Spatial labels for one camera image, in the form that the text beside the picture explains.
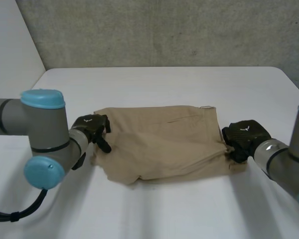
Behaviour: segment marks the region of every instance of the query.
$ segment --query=khaki pants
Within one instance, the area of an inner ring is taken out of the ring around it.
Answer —
[[[109,180],[131,184],[194,180],[244,171],[229,159],[220,134],[216,109],[192,106],[106,108],[111,133],[105,140],[112,152],[95,146],[93,164]]]

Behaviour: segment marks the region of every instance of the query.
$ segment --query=black cable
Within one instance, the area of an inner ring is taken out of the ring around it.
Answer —
[[[11,214],[0,212],[0,222],[9,222],[9,221],[17,222],[17,221],[19,221],[19,219],[25,218],[25,217],[31,215],[41,206],[43,199],[45,198],[47,192],[48,192],[47,190],[42,189],[39,196],[31,204],[31,206],[28,207],[27,209],[23,210],[22,212],[15,212],[15,213],[11,213]]]

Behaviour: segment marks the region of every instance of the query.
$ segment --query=gray robot arm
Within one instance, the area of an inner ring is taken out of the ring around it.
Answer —
[[[231,152],[233,160],[241,163],[253,157],[270,179],[299,202],[299,111],[290,147],[271,138],[254,120],[232,123],[222,133],[226,143],[235,149]]]
[[[110,152],[99,137],[106,123],[105,116],[88,115],[78,118],[69,130],[63,95],[56,90],[25,91],[20,100],[0,99],[0,135],[28,135],[33,157],[24,175],[39,189],[55,187],[78,168],[90,142],[103,143],[102,150]]]
[[[290,146],[277,139],[261,143],[254,155],[257,165],[299,202],[299,111]]]

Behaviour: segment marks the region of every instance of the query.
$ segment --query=white table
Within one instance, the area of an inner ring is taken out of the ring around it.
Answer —
[[[62,91],[69,126],[105,107],[210,105],[221,128],[254,119],[287,144],[299,104],[299,90],[272,67],[53,69],[34,88]],[[27,137],[0,136],[0,210],[37,197],[22,175],[29,158]],[[87,160],[36,213],[1,223],[0,239],[299,239],[298,204],[248,163],[235,176],[127,187]]]

